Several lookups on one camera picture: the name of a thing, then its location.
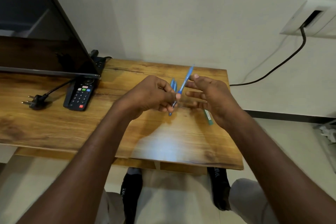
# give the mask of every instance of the wall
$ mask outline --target wall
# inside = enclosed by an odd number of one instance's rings
[[[59,0],[88,51],[227,69],[230,83],[263,76],[300,46],[279,32],[304,1]],[[286,65],[232,93],[244,109],[333,116],[335,47],[309,37]]]

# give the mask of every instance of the person's right hand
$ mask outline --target person's right hand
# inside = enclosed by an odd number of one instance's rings
[[[203,92],[187,91],[186,95],[193,98],[199,98],[206,102],[194,102],[194,108],[206,109],[211,112],[216,123],[226,128],[230,123],[230,116],[242,111],[236,100],[233,98],[226,84],[219,80],[194,74],[190,76],[186,87]]]

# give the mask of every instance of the sock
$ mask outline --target sock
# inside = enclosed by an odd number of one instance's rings
[[[230,184],[225,168],[208,167],[214,205],[221,211],[230,210]]]
[[[120,195],[123,198],[125,223],[133,224],[137,203],[142,189],[141,169],[129,167],[121,184]]]

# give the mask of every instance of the white label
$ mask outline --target white label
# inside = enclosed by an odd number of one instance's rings
[[[209,114],[209,111],[208,111],[208,110],[204,110],[204,111],[205,111],[205,113],[207,114],[208,120],[211,120],[211,116],[210,116],[210,114]]]

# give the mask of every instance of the power plug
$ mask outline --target power plug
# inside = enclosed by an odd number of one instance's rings
[[[28,96],[29,98],[32,98],[32,101],[23,101],[23,104],[29,105],[29,108],[32,108],[33,110],[42,110],[44,109],[49,102],[45,102],[46,98],[48,97],[47,94],[44,94],[43,96],[41,95],[36,95],[34,97]]]

